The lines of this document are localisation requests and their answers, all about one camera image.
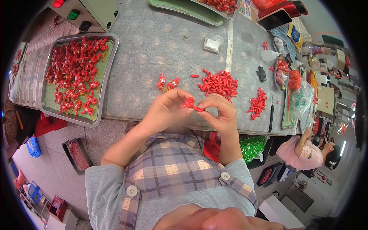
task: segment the red button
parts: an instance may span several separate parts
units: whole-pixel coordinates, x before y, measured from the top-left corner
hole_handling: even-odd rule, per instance
[[[63,0],[55,0],[52,6],[55,8],[60,8],[63,4],[64,4]]]

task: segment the gray work table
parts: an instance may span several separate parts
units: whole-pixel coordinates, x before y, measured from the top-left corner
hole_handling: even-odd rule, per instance
[[[203,68],[211,73],[226,69],[230,22],[211,26],[179,13],[150,7],[147,0],[117,1],[120,15],[111,32],[119,36],[120,44],[111,68],[103,105],[103,118],[122,121],[141,121],[158,90],[160,73],[166,82],[180,77],[179,88],[190,92],[199,102],[205,98],[198,83],[205,77]],[[219,54],[203,51],[204,38],[220,35],[224,43]],[[275,64],[261,59],[262,43],[272,47],[272,36],[254,22],[238,14],[233,21],[233,53],[231,75],[239,80],[239,94],[231,101],[237,108],[237,126],[240,133],[255,135],[292,135],[293,129],[281,130],[284,92],[278,91],[273,72],[268,68]],[[261,83],[256,71],[262,66],[267,81]],[[267,93],[266,108],[261,117],[251,120],[250,99],[256,98],[258,88]],[[271,99],[274,95],[272,132],[268,133]],[[206,109],[217,115],[214,108]],[[194,130],[213,131],[202,117],[194,113],[188,118],[187,127]]]

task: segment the yellow package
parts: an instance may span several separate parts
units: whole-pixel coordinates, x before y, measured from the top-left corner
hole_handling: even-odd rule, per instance
[[[287,32],[287,36],[290,37],[295,47],[297,48],[298,52],[300,52],[300,48],[303,45],[303,38],[300,36],[299,31],[297,31],[292,22],[289,23],[289,30]]]

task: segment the smartphone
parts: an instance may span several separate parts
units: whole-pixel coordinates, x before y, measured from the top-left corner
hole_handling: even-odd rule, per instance
[[[278,9],[258,20],[259,25],[261,25],[267,31],[290,22],[292,22],[292,19],[283,8]]]

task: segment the plaid apron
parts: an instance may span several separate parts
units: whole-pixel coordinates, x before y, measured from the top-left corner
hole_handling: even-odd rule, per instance
[[[139,202],[216,186],[231,186],[257,211],[252,189],[229,175],[222,164],[204,156],[203,144],[190,131],[187,135],[157,133],[147,140],[124,172],[126,194],[119,230],[135,229]]]

